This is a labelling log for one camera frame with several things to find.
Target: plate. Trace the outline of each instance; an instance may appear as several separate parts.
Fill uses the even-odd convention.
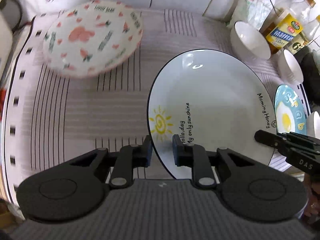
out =
[[[288,85],[280,85],[275,95],[275,113],[279,133],[307,134],[307,121],[301,100]]]
[[[44,38],[48,67],[70,77],[95,76],[126,60],[140,45],[140,13],[121,2],[94,0],[60,16]]]
[[[259,129],[276,134],[267,90],[247,65],[226,53],[197,49],[170,60],[152,84],[147,113],[155,152],[177,179],[191,178],[191,169],[175,165],[173,134],[184,143],[209,151],[228,147],[266,165],[273,155],[271,147],[254,140]]]

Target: plastic bag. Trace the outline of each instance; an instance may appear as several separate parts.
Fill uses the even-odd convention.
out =
[[[237,21],[244,21],[259,30],[272,9],[270,0],[239,0],[228,28]]]

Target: human hand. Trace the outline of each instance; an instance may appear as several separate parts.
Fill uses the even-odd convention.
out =
[[[308,217],[317,215],[320,212],[320,200],[313,194],[312,190],[320,195],[320,182],[311,182],[308,174],[304,175],[303,184],[307,187],[309,201],[304,210],[304,214]]]

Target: blue plate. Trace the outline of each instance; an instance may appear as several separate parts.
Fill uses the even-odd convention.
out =
[[[275,96],[276,125],[279,133],[307,134],[304,108],[297,93],[288,85],[280,85]]]

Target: brown liquid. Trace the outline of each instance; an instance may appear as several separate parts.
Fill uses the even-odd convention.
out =
[[[276,25],[274,22],[272,22],[272,23],[262,32],[263,37],[266,38],[266,37],[274,30],[274,28],[275,28],[276,26],[277,26],[277,25]],[[269,45],[270,50],[271,50],[271,55],[276,54],[276,53],[279,51],[279,49],[276,48],[275,46],[273,46],[271,43],[268,42],[268,45]]]

